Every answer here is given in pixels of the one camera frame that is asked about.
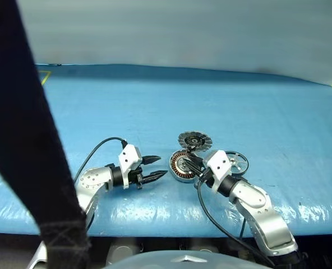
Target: blue tablecloth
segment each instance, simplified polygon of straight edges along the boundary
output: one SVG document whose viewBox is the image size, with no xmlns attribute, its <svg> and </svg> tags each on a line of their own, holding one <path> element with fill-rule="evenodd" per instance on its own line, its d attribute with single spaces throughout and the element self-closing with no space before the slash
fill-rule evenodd
<svg viewBox="0 0 332 269">
<path fill-rule="evenodd" d="M 188 68 L 39 69 L 52 72 L 44 88 L 73 174 L 90 150 L 110 136 L 127 139 L 143 155 L 162 157 L 146 166 L 145 173 L 167 169 L 169 157 L 179 149 L 178 135 L 199 130 L 212 138 L 212 149 L 247 156 L 250 168 L 245 177 L 270 194 L 295 235 L 332 234 L 330 86 Z M 119 142 L 105 144 L 87 168 L 116 163 L 120 150 Z M 202 191 L 211 214 L 238 234 L 242 219 L 235 207 L 206 187 Z M 37 232 L 29 213 L 0 177 L 0 233 Z M 101 193 L 89 234 L 223 236 L 204 215 L 193 185 L 170 174 L 140 191 L 132 186 Z"/>
</svg>

